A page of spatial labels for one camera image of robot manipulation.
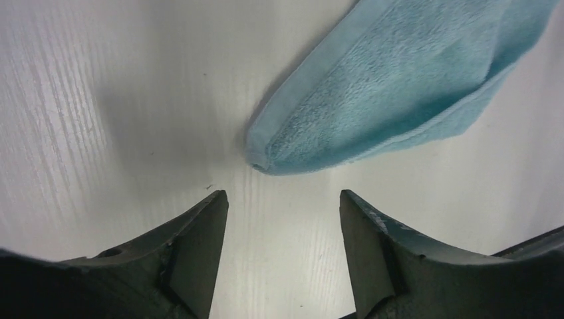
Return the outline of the light blue towel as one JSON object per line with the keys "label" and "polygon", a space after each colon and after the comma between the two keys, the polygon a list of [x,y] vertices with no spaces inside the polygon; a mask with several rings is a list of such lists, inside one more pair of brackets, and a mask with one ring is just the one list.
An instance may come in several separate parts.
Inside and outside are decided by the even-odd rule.
{"label": "light blue towel", "polygon": [[245,157],[319,171],[464,133],[555,1],[359,1],[262,107]]}

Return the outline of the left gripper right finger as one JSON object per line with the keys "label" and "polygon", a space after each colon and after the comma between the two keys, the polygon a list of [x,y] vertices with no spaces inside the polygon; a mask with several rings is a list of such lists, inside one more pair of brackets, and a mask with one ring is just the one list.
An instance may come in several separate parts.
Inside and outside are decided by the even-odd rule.
{"label": "left gripper right finger", "polygon": [[353,318],[562,318],[563,228],[494,255],[433,239],[340,194]]}

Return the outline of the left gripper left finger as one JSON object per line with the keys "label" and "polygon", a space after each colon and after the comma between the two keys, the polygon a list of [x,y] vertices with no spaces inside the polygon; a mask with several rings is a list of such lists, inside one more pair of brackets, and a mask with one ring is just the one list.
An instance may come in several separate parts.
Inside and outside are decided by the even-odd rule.
{"label": "left gripper left finger", "polygon": [[1,251],[2,318],[208,318],[227,193],[92,258],[46,261]]}

